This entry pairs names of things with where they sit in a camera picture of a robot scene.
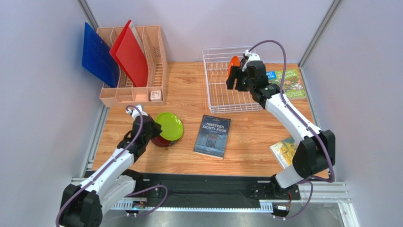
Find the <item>orange plate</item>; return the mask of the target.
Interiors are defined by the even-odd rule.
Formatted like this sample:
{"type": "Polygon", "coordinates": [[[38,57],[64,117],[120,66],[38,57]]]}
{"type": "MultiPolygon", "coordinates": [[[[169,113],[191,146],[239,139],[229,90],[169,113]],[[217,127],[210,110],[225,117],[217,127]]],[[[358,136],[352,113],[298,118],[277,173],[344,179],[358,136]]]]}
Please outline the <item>orange plate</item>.
{"type": "Polygon", "coordinates": [[[240,66],[240,59],[239,59],[238,56],[233,56],[231,61],[229,62],[229,65],[228,65],[228,77],[230,77],[230,75],[231,75],[231,71],[232,71],[233,66],[237,66],[237,67],[240,66]]]}

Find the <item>red floral plate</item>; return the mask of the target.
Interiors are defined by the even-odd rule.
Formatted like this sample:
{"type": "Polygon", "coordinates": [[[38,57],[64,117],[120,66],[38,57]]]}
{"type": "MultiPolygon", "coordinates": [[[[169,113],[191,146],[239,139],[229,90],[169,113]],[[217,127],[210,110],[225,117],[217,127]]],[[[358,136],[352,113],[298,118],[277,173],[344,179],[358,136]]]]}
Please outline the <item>red floral plate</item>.
{"type": "Polygon", "coordinates": [[[175,145],[179,141],[179,139],[178,140],[167,140],[161,136],[157,136],[157,137],[151,139],[151,141],[156,146],[165,148],[165,147],[170,147],[170,146],[175,145]]]}

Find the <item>green plate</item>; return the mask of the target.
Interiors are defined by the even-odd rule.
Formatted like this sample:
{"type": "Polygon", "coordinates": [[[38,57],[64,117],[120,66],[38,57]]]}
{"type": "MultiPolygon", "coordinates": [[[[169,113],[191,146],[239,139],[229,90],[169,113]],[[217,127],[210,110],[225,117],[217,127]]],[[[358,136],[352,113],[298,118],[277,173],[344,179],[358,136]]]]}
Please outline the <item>green plate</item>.
{"type": "Polygon", "coordinates": [[[162,112],[156,117],[156,122],[161,125],[160,136],[169,141],[179,140],[184,132],[182,121],[174,113],[162,112]]]}

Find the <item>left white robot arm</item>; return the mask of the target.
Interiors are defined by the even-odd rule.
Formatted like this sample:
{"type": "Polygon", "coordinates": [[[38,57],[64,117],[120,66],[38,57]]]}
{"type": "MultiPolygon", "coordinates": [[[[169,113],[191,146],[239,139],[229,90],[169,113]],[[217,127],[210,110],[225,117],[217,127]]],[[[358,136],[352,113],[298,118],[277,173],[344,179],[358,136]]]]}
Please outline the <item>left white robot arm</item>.
{"type": "Polygon", "coordinates": [[[148,114],[133,122],[133,139],[123,140],[112,156],[79,185],[63,191],[58,227],[98,227],[103,216],[126,195],[135,191],[141,174],[129,169],[145,152],[149,141],[161,133],[161,125],[148,114]]]}

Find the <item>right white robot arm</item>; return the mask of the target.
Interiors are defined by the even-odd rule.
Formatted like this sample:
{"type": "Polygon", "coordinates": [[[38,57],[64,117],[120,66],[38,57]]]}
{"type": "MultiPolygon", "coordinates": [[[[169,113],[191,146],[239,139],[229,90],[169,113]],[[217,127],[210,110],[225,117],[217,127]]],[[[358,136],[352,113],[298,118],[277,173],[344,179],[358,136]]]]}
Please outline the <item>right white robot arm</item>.
{"type": "Polygon", "coordinates": [[[335,135],[331,130],[323,131],[307,120],[283,94],[281,87],[268,81],[266,67],[262,61],[240,61],[233,57],[229,63],[228,89],[248,91],[255,102],[274,115],[289,131],[297,143],[292,163],[275,174],[271,180],[277,188],[288,188],[326,169],[335,179],[335,135]]]}

